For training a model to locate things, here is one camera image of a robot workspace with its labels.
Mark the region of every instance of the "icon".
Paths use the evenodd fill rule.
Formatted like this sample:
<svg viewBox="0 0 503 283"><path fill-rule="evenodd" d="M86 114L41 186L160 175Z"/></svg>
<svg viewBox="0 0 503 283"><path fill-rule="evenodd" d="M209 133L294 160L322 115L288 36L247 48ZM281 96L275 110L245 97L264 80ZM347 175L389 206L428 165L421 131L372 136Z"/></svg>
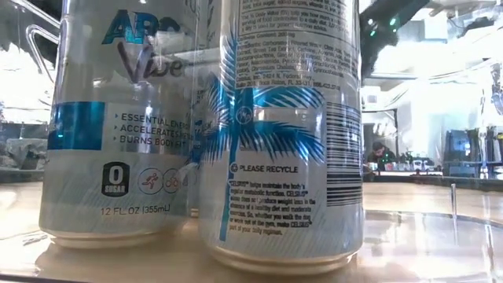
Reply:
<svg viewBox="0 0 503 283"><path fill-rule="evenodd" d="M168 193L176 193L180 189L180 181L178 180L178 170L171 168L164 173L164 190Z"/></svg>
<svg viewBox="0 0 503 283"><path fill-rule="evenodd" d="M253 111L250 108L242 106L237 110L236 120L238 123L244 125L252 121L252 118L253 118Z"/></svg>
<svg viewBox="0 0 503 283"><path fill-rule="evenodd" d="M236 173L239 170L237 164L230 164L230 171Z"/></svg>
<svg viewBox="0 0 503 283"><path fill-rule="evenodd" d="M163 188L163 173L155 168L144 170L138 178L138 188L146 194L156 194Z"/></svg>
<svg viewBox="0 0 503 283"><path fill-rule="evenodd" d="M129 165L110 162L103 165L101 193L107 197L123 197L129 193Z"/></svg>

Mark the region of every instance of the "white can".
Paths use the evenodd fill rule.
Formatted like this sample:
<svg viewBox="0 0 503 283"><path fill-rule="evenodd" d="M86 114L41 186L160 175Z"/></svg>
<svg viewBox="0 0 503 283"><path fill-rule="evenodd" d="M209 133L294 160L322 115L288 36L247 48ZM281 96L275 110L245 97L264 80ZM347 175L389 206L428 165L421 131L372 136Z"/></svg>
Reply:
<svg viewBox="0 0 503 283"><path fill-rule="evenodd" d="M195 3L65 1L40 215L56 243L139 244L185 219Z"/></svg>
<svg viewBox="0 0 503 283"><path fill-rule="evenodd" d="M358 5L222 1L200 233L216 259L316 274L363 240Z"/></svg>

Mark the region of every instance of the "person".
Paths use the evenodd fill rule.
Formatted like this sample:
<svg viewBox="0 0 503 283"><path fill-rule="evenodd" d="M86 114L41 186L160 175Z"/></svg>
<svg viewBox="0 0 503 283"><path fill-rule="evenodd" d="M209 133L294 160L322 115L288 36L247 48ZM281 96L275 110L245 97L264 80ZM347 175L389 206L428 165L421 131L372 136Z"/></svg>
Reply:
<svg viewBox="0 0 503 283"><path fill-rule="evenodd" d="M372 144L372 152L367 156L368 163L376 163L381 171L385 171L385 165L396 161L396 155L380 141Z"/></svg>

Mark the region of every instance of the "barcode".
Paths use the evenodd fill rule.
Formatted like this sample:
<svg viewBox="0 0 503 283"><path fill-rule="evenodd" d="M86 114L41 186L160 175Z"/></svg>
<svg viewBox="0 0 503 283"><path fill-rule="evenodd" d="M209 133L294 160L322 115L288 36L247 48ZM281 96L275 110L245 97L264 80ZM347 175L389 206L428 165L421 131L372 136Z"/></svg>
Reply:
<svg viewBox="0 0 503 283"><path fill-rule="evenodd" d="M362 115L327 102L327 206L362 202Z"/></svg>

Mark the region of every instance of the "12 fl oz 355ml text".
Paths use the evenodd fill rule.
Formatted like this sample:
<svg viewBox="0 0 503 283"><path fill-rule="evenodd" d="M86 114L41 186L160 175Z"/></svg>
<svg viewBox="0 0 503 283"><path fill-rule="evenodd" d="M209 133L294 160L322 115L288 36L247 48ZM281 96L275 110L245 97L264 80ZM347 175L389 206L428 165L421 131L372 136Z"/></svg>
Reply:
<svg viewBox="0 0 503 283"><path fill-rule="evenodd" d="M160 214L170 211L169 204L164 206L150 205L150 206L137 206L129 208L102 208L102 215L142 215L142 214Z"/></svg>

